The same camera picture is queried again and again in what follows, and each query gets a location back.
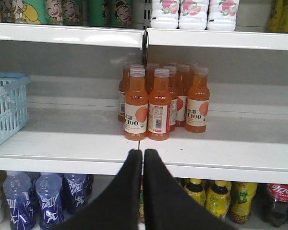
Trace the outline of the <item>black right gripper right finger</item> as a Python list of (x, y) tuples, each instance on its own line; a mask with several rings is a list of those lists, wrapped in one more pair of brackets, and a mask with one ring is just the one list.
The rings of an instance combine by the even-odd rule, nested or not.
[(147, 230), (233, 230), (192, 199), (158, 152), (144, 152), (144, 215)]

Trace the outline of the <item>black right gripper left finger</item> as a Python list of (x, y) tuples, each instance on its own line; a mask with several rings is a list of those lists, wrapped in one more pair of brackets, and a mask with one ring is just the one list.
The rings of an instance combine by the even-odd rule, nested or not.
[(132, 149), (111, 183), (87, 207), (56, 230), (137, 230), (142, 151)]

